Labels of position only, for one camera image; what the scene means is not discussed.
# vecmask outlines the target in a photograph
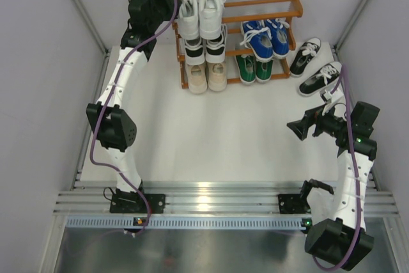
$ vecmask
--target white tabletop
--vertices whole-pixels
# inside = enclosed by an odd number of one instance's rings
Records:
[[[289,63],[294,56],[295,52],[289,55]],[[117,57],[115,47],[105,83]],[[286,127],[287,122],[301,119],[305,110],[323,103],[318,93],[301,97],[297,86],[330,61],[330,45],[324,43],[301,78],[251,86],[229,84],[220,93],[207,90],[194,95],[180,87],[176,46],[157,45],[126,110],[137,125],[132,148],[141,178],[177,182],[336,181],[335,140],[325,134],[312,137],[311,128],[309,137],[301,142]],[[237,76],[233,58],[228,59],[228,69],[230,77]],[[344,113],[344,106],[338,111]],[[95,157],[110,162],[99,143]],[[113,170],[92,165],[88,149],[81,180],[115,179]]]

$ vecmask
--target gray floor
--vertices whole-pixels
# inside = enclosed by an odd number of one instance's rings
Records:
[[[132,238],[117,231],[95,240],[106,231],[66,229],[56,272],[321,272],[301,232],[149,230]],[[375,247],[351,272],[397,273],[382,220],[368,221],[367,233]]]

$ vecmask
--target green shoe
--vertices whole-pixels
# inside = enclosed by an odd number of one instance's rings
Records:
[[[251,54],[243,54],[235,56],[238,73],[242,83],[250,85],[256,80],[256,72],[254,70],[254,56]]]
[[[263,63],[256,61],[256,79],[260,83],[264,83],[270,80],[271,72],[273,69],[273,60]]]

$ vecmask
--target black and white shoe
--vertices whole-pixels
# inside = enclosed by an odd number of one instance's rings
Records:
[[[300,50],[295,56],[293,64],[289,68],[291,76],[300,77],[312,59],[314,59],[321,49],[321,40],[319,38],[311,38],[302,44]]]
[[[205,62],[205,50],[202,38],[183,40],[185,46],[185,59],[188,65],[200,65]]]
[[[310,96],[329,87],[334,83],[341,72],[340,62],[331,62],[321,67],[314,75],[304,81],[299,87],[302,96]]]
[[[226,58],[226,42],[228,27],[222,24],[222,33],[215,40],[206,41],[206,61],[209,63],[222,63]]]

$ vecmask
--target white shoe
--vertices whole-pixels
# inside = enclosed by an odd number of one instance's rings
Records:
[[[222,25],[222,32],[216,40],[206,41],[206,61],[209,63],[222,63],[226,58],[226,41],[228,27]]]
[[[194,40],[199,36],[197,0],[182,0],[178,15],[178,31],[186,40]]]
[[[226,62],[208,63],[209,88],[213,91],[223,91],[228,85],[228,68]]]
[[[199,0],[200,36],[214,40],[220,36],[226,0]]]
[[[200,65],[205,62],[205,50],[201,37],[195,40],[183,40],[185,61],[189,65]]]
[[[193,94],[201,94],[207,90],[206,62],[200,65],[185,64],[189,90]]]

